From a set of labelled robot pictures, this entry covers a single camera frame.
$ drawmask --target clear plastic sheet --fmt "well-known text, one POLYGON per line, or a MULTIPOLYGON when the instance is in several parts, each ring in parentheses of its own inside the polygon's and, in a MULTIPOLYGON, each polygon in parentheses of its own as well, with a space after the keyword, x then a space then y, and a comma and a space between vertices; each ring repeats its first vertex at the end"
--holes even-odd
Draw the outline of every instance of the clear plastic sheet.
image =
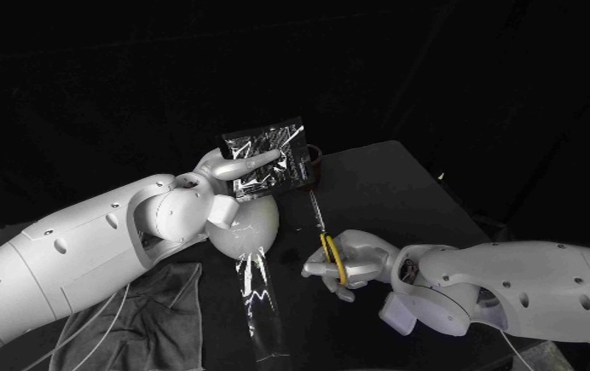
POLYGON ((278 159, 233 181, 228 181, 228 191, 238 202, 284 193, 313 182, 301 117, 265 127, 222 134, 219 148, 225 159, 243 159, 271 149, 279 150, 278 159))
POLYGON ((236 260, 236 276, 258 371, 291 371, 269 270, 261 248, 256 253, 248 253, 236 260))

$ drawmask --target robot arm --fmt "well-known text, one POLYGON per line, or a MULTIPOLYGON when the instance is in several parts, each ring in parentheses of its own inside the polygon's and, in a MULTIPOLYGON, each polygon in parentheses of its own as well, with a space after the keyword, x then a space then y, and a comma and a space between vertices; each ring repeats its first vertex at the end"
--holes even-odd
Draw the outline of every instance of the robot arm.
POLYGON ((346 285, 336 284, 336 265, 321 263, 321 250, 303 276, 320 275, 330 292, 349 302, 350 289, 367 280, 391 283, 378 315, 401 335, 417 320, 454 336, 480 322, 513 336, 590 342, 588 248, 520 241, 461 250, 445 245, 398 250, 359 230, 346 230, 334 243, 346 285))
POLYGON ((278 156, 275 149, 226 160, 216 149, 191 172, 153 175, 34 222, 0 246, 0 347, 104 301, 203 241, 206 222, 226 229, 239 204, 222 180, 278 156))

